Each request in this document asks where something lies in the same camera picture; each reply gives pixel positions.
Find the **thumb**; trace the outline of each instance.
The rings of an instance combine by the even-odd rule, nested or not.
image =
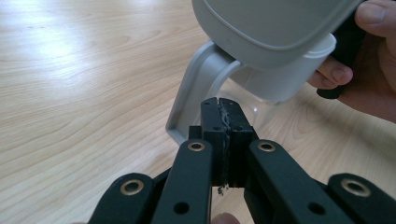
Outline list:
[[[389,53],[396,58],[396,2],[369,0],[361,3],[355,21],[367,33],[385,37]]]

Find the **mounting hole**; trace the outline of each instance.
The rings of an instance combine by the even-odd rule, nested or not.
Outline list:
[[[190,207],[187,203],[177,203],[174,206],[174,211],[180,215],[188,213],[189,209]]]
[[[267,143],[267,142],[260,142],[258,144],[258,148],[260,150],[266,151],[266,152],[272,152],[272,151],[275,151],[275,149],[276,149],[272,144]]]
[[[351,194],[354,194],[359,197],[368,197],[371,194],[369,188],[363,185],[361,182],[353,180],[353,179],[343,179],[341,181],[341,186],[343,189],[348,191]]]
[[[189,150],[191,151],[202,151],[205,148],[205,145],[202,143],[190,143],[188,146]]]
[[[145,184],[141,180],[132,179],[132,180],[125,181],[121,185],[120,191],[124,195],[131,196],[131,195],[134,195],[134,194],[140,192],[144,186],[145,186]]]
[[[324,209],[324,207],[318,203],[309,203],[308,209],[317,215],[323,216],[326,214],[326,209]]]

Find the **light wood surface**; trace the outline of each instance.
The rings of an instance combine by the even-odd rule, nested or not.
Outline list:
[[[206,40],[190,1],[1,1],[0,223],[87,222],[117,177],[170,167],[164,125]],[[395,124],[308,86],[282,106],[262,138],[319,181],[348,172],[396,197]],[[241,192],[212,215],[252,223]]]

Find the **white plastic cup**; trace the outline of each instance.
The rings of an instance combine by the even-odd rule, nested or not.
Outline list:
[[[332,53],[335,44],[335,37],[329,34],[305,55],[290,64],[268,70],[247,67],[233,74],[231,79],[263,100],[273,103],[287,101]]]

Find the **black linkage arm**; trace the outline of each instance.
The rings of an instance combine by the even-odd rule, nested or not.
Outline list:
[[[201,104],[171,169],[124,175],[106,191],[96,223],[209,223],[212,187],[244,188],[255,223],[396,223],[396,201],[359,176],[311,177],[278,143],[259,139],[237,102]]]

